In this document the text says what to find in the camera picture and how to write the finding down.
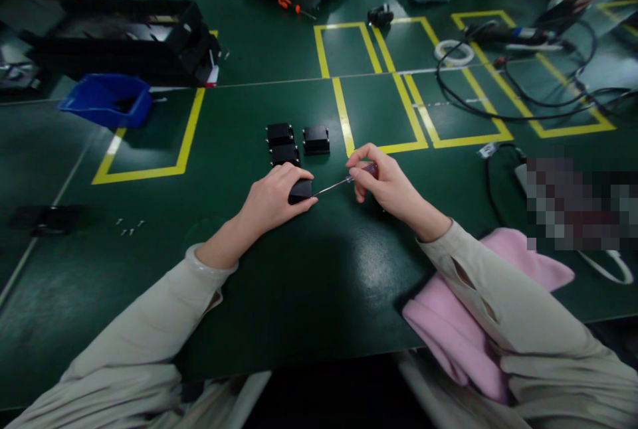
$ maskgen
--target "orange scissors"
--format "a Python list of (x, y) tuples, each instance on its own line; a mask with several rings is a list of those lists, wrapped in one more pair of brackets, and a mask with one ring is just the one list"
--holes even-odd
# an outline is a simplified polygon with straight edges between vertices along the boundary
[(315, 21), (317, 20), (317, 18), (314, 15), (310, 15), (306, 11), (302, 11), (301, 6), (299, 4), (293, 5), (290, 0), (277, 0), (277, 1), (279, 2), (279, 5), (286, 10), (290, 9), (291, 11), (294, 11), (297, 14), (307, 15), (311, 19), (314, 19)]

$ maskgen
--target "pink cloth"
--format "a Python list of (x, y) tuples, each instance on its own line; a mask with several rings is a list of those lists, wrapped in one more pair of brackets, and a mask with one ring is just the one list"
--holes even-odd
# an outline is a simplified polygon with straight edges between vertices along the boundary
[[(499, 228), (481, 243), (550, 292), (574, 278), (567, 266), (528, 250), (527, 237), (517, 230)], [(456, 383), (467, 386), (471, 380), (486, 397), (507, 402), (506, 375), (488, 335), (440, 274), (408, 302), (403, 317)]]

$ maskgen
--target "screwdriver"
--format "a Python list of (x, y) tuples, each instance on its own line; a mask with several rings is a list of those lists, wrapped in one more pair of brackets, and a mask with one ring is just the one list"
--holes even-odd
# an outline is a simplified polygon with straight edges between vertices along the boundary
[(317, 18), (314, 15), (308, 14), (306, 11), (302, 11), (301, 6), (299, 4), (293, 5), (292, 2), (290, 2), (290, 0), (277, 0), (277, 1), (279, 2), (279, 5), (286, 10), (290, 9), (291, 11), (294, 11), (297, 14), (307, 15), (311, 19), (314, 19), (315, 21), (317, 20)]
[[(377, 166), (376, 163), (371, 163), (367, 167), (362, 168), (362, 170), (367, 171), (370, 175), (372, 175), (375, 178), (379, 178), (379, 167)], [(334, 187), (337, 187), (338, 185), (341, 185), (342, 183), (351, 183), (353, 180), (354, 178), (348, 175), (345, 180), (341, 180), (339, 183), (335, 183), (331, 187), (328, 187), (327, 189), (323, 189), (320, 192), (315, 193), (313, 197), (316, 197), (317, 195), (319, 195), (320, 193), (323, 193), (324, 191), (332, 190)]]

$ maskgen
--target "beige long-sleeve shirt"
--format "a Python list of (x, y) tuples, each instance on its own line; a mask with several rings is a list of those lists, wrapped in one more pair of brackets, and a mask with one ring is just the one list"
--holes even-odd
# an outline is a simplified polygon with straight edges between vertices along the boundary
[[(546, 290), (457, 223), (421, 247), (494, 340), (518, 401), (502, 406), (433, 368), (408, 368), (417, 398), (440, 427), (625, 429), (638, 421), (636, 372)], [(191, 247), (8, 428), (241, 427), (269, 373), (251, 376), (239, 394), (230, 382), (213, 384), (182, 415), (180, 375), (171, 364), (206, 311), (221, 303), (220, 288), (236, 269), (208, 268)]]

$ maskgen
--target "green table surface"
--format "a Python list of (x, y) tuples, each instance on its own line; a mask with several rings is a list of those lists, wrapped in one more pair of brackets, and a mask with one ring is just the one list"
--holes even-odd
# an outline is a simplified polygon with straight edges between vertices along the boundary
[[(203, 93), (201, 109), (194, 107), (199, 115), (185, 172), (92, 185), (114, 141), (114, 129), (57, 112), (55, 102), (0, 107), (3, 219), (17, 205), (52, 203), (61, 189), (60, 204), (86, 205), (70, 236), (40, 238), (31, 245), (1, 309), (2, 408), (28, 405), (55, 384), (70, 361), (179, 262), (189, 245), (208, 238), (240, 209), (251, 183), (270, 167), (266, 125), (292, 124), (300, 147), (304, 126), (329, 127), (331, 154), (302, 156), (302, 166), (315, 175), (317, 190), (342, 179), (348, 137), (337, 83), (354, 145), (373, 141), (394, 146), (388, 147), (392, 150), (419, 141), (415, 132), (424, 135), (415, 145), (420, 149), (393, 153), (415, 187), (477, 237), (498, 226), (486, 195), (484, 163), (477, 156), (482, 143), (451, 140), (486, 139), (499, 133), (496, 124), (447, 105), (434, 75), (415, 73), (413, 86), (441, 142), (436, 147), (432, 129), (413, 107), (414, 95), (403, 91), (410, 77), (388, 72), (372, 30), (315, 31), (314, 25), (362, 23), (368, 9), (387, 1), (397, 18), (425, 16), (439, 39), (455, 39), (459, 31), (453, 13), (503, 10), (516, 23), (530, 24), (547, 0), (452, 0), (428, 7), (407, 0), (333, 0), (317, 11), (316, 22), (285, 13), (272, 2), (195, 1), (230, 50), (221, 63), (218, 87), (167, 93), (167, 101), (156, 104), (142, 128), (126, 132), (108, 170), (118, 174), (174, 167), (184, 136), (193, 128), (193, 102)], [(613, 12), (634, 10), (628, 4)], [(592, 88), (636, 86), (638, 63), (611, 34), (616, 22), (598, 8), (587, 13), (587, 20), (599, 36), (599, 51), (584, 80)], [(379, 73), (361, 29), (372, 43)], [(329, 78), (322, 77), (316, 32), (322, 36)], [(586, 34), (572, 34), (587, 48)], [(434, 65), (434, 45), (420, 22), (395, 23), (383, 38), (396, 71)], [(497, 53), (486, 50), (486, 55)], [(574, 69), (570, 58), (549, 59), (562, 72)], [(474, 63), (471, 76), (487, 104), (501, 114), (520, 115), (489, 69)], [(540, 97), (570, 95), (537, 58), (512, 64), (512, 71)], [(445, 78), (464, 98), (477, 98), (462, 72), (446, 72)], [(531, 156), (571, 157), (577, 169), (636, 170), (635, 158), (629, 157), (635, 156), (638, 132), (622, 121), (603, 121), (586, 112), (543, 122), (538, 131), (528, 123), (507, 123), (501, 137), (507, 135)], [(552, 136), (553, 129), (566, 128), (572, 134)], [(446, 147), (450, 140), (460, 144)], [(498, 205), (510, 226), (526, 230), (526, 203), (512, 175), (514, 162), (504, 152), (493, 163)], [(118, 218), (124, 221), (116, 226)], [(120, 236), (139, 220), (146, 223), (133, 236)], [(31, 239), (5, 226), (0, 237), (4, 284)], [(638, 313), (635, 285), (604, 280), (575, 252), (545, 253), (574, 269), (575, 280), (555, 295), (580, 320)], [(623, 256), (638, 268), (633, 253)], [(340, 187), (247, 252), (224, 287), (224, 303), (202, 321), (177, 365), (184, 379), (192, 381), (422, 346), (402, 319), (401, 308), (433, 271), (408, 228), (381, 213), (373, 201), (358, 205), (352, 188)]]

